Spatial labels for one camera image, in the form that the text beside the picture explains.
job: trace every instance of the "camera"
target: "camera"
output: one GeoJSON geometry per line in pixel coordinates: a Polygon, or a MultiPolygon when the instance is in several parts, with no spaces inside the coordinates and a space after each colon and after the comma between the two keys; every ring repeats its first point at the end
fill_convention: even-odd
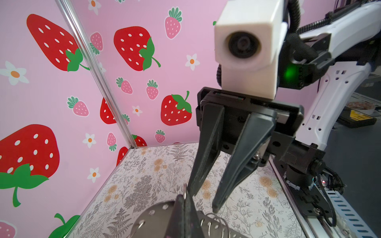
{"type": "Polygon", "coordinates": [[[229,0],[215,25],[222,89],[274,99],[286,32],[284,0],[229,0]]]}

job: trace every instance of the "yellow label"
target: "yellow label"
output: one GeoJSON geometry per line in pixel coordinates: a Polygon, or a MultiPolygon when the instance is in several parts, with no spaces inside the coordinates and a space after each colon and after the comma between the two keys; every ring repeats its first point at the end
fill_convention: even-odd
{"type": "Polygon", "coordinates": [[[355,110],[351,110],[351,115],[350,117],[355,120],[355,121],[362,121],[362,120],[367,120],[367,119],[371,119],[372,117],[364,114],[364,113],[361,113],[361,112],[358,112],[358,111],[355,111],[355,110]]]}

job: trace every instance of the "black box with yellow label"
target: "black box with yellow label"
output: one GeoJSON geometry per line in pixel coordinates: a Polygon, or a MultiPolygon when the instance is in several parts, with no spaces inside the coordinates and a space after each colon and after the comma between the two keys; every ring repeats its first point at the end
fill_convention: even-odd
{"type": "Polygon", "coordinates": [[[337,121],[346,127],[357,128],[374,125],[377,119],[349,107],[344,107],[337,121]]]}

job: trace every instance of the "camera lens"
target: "camera lens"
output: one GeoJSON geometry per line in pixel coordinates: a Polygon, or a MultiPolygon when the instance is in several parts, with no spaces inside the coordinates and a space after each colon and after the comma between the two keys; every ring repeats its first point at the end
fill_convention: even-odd
{"type": "Polygon", "coordinates": [[[230,52],[238,58],[249,58],[257,52],[259,46],[258,39],[247,32],[233,33],[229,40],[230,52]]]}

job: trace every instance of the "strawberry wallpaper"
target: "strawberry wallpaper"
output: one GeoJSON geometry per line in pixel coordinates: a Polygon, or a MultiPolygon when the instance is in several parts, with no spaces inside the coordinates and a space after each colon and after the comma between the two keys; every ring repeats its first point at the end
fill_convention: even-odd
{"type": "MultiPolygon", "coordinates": [[[[219,88],[213,22],[226,0],[72,3],[88,43],[107,69],[104,75],[129,129],[139,137],[136,143],[198,141],[197,93],[205,86],[219,88]]],[[[302,12],[308,12],[302,15],[303,25],[324,18],[335,0],[301,3],[302,12]]],[[[308,109],[316,92],[317,85],[301,91],[280,89],[277,99],[308,109]]]]}
{"type": "Polygon", "coordinates": [[[128,148],[55,1],[0,29],[0,237],[64,237],[128,148]]]}

